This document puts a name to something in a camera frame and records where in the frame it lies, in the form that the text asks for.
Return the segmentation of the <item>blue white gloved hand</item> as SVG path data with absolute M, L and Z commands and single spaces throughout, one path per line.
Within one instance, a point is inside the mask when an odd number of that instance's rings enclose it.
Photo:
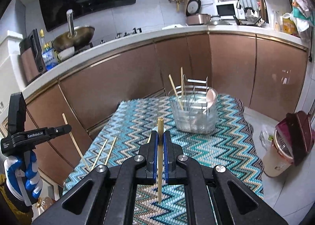
M 27 151 L 21 157 L 8 156 L 4 161 L 4 170 L 7 188 L 14 199 L 27 207 L 35 204 L 41 194 L 43 182 L 34 151 Z

